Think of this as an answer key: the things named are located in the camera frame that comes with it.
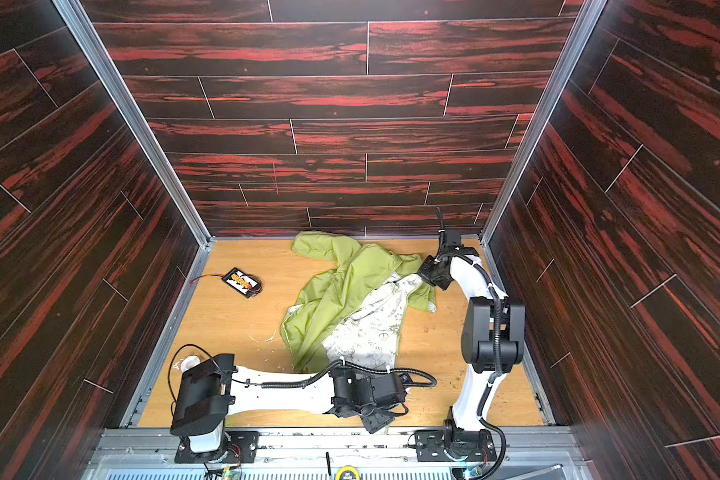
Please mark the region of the green Snoopy zip jacket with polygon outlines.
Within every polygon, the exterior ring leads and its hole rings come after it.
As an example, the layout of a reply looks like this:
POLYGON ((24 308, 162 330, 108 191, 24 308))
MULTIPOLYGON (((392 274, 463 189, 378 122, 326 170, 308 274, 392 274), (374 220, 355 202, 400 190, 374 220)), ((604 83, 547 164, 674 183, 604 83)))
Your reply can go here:
POLYGON ((335 263, 309 280, 281 324, 296 373, 315 373, 340 359, 392 367, 406 312, 437 311, 434 288, 418 274, 418 254, 317 231, 299 233, 292 251, 335 263))

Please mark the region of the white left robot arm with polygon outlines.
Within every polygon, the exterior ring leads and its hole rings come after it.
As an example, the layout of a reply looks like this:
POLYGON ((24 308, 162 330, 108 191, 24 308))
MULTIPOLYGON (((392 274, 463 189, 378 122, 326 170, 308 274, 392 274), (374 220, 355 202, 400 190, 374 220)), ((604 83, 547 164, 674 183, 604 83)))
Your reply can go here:
POLYGON ((170 434, 179 439, 175 462, 252 462, 258 434, 236 434, 226 419, 249 411, 305 411, 358 417, 376 433, 407 414, 411 375, 338 360, 316 374, 275 374, 235 364, 219 354, 182 369, 170 434))

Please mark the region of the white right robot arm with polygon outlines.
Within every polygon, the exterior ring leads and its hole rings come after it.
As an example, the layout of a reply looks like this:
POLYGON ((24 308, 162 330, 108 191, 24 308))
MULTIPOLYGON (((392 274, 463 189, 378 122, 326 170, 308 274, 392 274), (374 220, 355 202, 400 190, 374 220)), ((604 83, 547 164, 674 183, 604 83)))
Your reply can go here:
POLYGON ((466 376, 443 425, 440 448, 456 461, 487 461, 497 427, 487 415, 501 383, 524 355, 524 306, 513 303, 478 256, 452 251, 429 256, 419 275, 442 290, 457 283, 467 299, 461 334, 466 376))

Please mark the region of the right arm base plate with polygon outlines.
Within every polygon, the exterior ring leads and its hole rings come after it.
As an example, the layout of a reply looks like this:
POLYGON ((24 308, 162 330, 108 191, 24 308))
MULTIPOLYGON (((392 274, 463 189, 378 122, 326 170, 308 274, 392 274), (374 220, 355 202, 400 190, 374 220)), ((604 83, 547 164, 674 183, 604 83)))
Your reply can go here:
POLYGON ((419 462, 489 463, 497 459, 488 430, 446 430, 444 427, 417 430, 409 438, 408 447, 416 451, 419 462))

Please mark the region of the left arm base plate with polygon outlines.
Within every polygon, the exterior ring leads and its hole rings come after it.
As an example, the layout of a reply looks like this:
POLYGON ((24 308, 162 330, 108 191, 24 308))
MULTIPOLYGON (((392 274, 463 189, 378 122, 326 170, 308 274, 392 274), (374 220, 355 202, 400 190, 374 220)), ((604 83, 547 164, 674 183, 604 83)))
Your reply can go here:
POLYGON ((253 463, 260 433, 250 430, 215 430, 204 435, 180 437, 176 464, 253 463))

